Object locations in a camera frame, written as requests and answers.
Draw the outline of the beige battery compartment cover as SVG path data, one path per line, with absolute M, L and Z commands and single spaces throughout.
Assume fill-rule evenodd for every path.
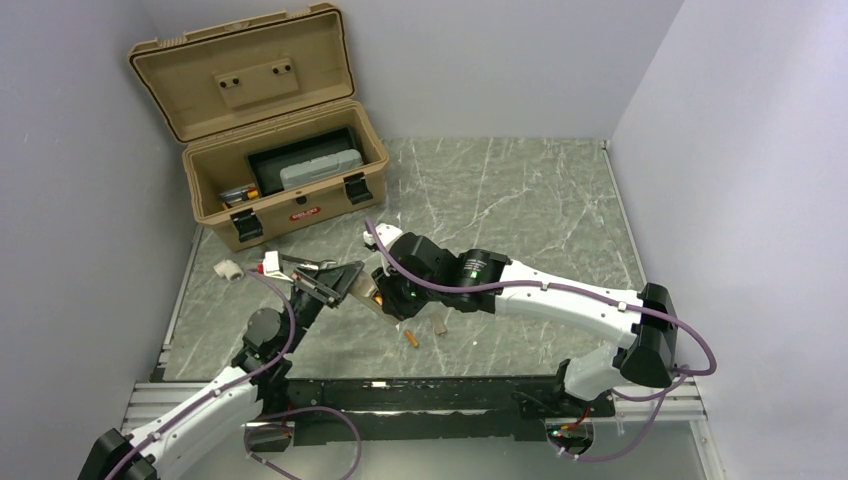
M 429 319 L 433 329 L 433 333 L 436 336 L 443 336 L 448 332 L 448 328 L 446 326 L 445 319 L 443 316 L 433 314 L 429 317 Z

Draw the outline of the white remote control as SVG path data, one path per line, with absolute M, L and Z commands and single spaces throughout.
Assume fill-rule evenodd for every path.
M 400 322 L 395 317 L 383 311 L 383 306 L 374 301 L 375 295 L 381 295 L 373 278 L 365 271 L 360 271 L 348 289 L 348 295 L 358 300 L 378 318 L 387 322 L 393 328 L 398 328 Z

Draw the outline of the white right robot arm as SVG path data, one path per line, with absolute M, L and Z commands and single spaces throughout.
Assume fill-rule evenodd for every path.
M 566 361 L 557 375 L 551 401 L 564 415 L 626 382 L 668 388 L 674 381 L 676 328 L 664 309 L 650 310 L 645 293 L 567 280 L 484 249 L 454 255 L 388 224 L 363 240 L 383 256 L 373 273 L 383 312 L 400 321 L 433 302 L 556 321 L 600 338 L 600 347 Z

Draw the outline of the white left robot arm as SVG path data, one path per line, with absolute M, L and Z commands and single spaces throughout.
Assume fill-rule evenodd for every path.
M 346 298 L 364 264 L 297 269 L 284 308 L 261 308 L 248 319 L 240 349 L 201 390 L 165 415 L 122 434 L 110 429 L 92 446 L 82 479 L 164 479 L 178 475 L 232 430 L 258 417 L 279 417 L 293 401 L 286 354 L 293 352 L 324 308 Z

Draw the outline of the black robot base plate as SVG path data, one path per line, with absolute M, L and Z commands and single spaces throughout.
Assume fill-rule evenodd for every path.
M 353 428 L 365 441 L 542 441 L 546 426 L 615 414 L 609 393 L 573 400 L 554 375 L 288 380 L 292 406 L 260 419 L 287 413 L 297 446 L 349 440 Z

